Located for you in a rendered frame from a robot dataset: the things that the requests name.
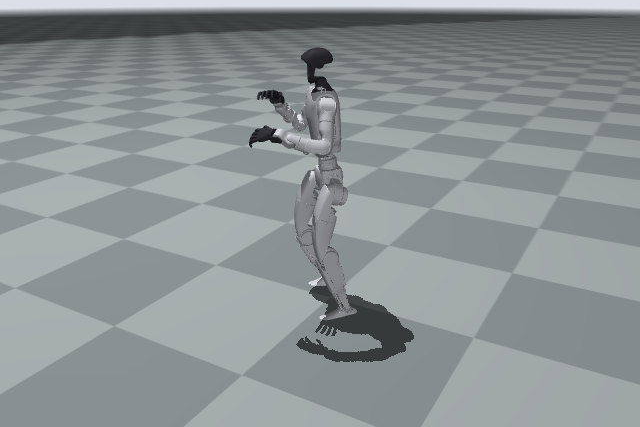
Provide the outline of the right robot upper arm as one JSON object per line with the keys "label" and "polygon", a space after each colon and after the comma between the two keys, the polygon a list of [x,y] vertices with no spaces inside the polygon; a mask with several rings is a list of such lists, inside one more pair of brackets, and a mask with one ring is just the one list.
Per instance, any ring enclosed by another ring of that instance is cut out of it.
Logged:
{"label": "right robot upper arm", "polygon": [[[310,86],[308,88],[307,93],[306,93],[306,97],[307,97],[307,94],[308,94],[309,90],[312,87],[315,87],[315,86]],[[292,122],[293,128],[296,131],[304,131],[305,128],[307,127],[307,125],[308,125],[306,114],[305,114],[305,104],[306,104],[306,98],[305,98],[305,101],[304,101],[304,103],[302,105],[302,108],[301,108],[302,114],[297,114],[297,118]]]}

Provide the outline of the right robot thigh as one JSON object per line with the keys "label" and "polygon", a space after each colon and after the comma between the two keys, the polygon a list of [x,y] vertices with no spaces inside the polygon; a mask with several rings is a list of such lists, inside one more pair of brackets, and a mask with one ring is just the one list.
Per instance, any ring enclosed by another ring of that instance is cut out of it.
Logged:
{"label": "right robot thigh", "polygon": [[312,225],[309,225],[308,222],[312,217],[319,195],[315,189],[321,190],[316,183],[315,170],[309,170],[299,187],[294,210],[296,232],[300,241],[305,245],[313,243]]}

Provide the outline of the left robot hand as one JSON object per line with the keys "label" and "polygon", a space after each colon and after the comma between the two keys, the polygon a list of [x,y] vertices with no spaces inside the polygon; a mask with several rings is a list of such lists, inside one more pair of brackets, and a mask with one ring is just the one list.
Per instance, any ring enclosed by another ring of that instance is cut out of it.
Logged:
{"label": "left robot hand", "polygon": [[276,129],[269,128],[265,125],[262,129],[255,129],[250,137],[249,146],[252,147],[254,142],[264,142],[270,140],[272,143],[282,143],[282,140],[278,137],[272,137]]}

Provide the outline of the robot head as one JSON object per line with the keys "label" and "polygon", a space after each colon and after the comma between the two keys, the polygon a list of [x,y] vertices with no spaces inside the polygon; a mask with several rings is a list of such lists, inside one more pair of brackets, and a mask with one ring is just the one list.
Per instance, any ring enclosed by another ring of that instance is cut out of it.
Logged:
{"label": "robot head", "polygon": [[[317,87],[323,87],[326,91],[334,91],[332,87],[328,84],[325,77],[314,76],[315,68],[322,68],[324,64],[331,63],[333,61],[333,57],[331,53],[324,48],[312,48],[302,54],[301,59],[307,63],[307,77],[308,82],[315,83],[315,88],[312,90],[313,93],[319,92],[321,90],[317,90]],[[325,91],[323,89],[322,91]]]}

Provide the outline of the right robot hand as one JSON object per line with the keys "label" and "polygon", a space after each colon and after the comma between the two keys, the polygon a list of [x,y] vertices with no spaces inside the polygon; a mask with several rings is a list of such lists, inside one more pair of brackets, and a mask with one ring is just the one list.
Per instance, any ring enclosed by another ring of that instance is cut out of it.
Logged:
{"label": "right robot hand", "polygon": [[261,99],[263,99],[264,97],[266,99],[269,98],[272,104],[276,104],[280,102],[284,104],[284,101],[285,101],[284,97],[282,96],[282,92],[278,92],[276,90],[267,90],[267,91],[258,92],[257,100],[260,99],[260,96],[261,96]]}

